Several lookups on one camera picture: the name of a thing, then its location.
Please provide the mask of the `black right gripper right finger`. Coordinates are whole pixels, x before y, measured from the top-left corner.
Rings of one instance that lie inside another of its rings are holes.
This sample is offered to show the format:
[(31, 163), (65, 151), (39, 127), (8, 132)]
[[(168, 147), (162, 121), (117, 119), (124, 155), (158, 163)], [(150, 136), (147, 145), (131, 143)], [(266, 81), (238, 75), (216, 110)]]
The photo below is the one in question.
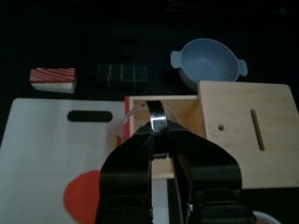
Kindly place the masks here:
[(180, 124), (168, 123), (182, 224), (256, 224), (242, 199), (238, 160), (210, 140)]

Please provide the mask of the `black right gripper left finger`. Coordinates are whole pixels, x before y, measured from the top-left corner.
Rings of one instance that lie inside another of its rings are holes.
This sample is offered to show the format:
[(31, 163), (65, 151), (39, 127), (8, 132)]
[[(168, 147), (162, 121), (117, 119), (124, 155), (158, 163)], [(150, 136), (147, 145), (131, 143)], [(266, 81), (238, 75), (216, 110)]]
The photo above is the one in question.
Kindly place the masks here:
[(154, 132), (147, 123), (101, 166), (95, 224), (152, 224), (152, 152)]

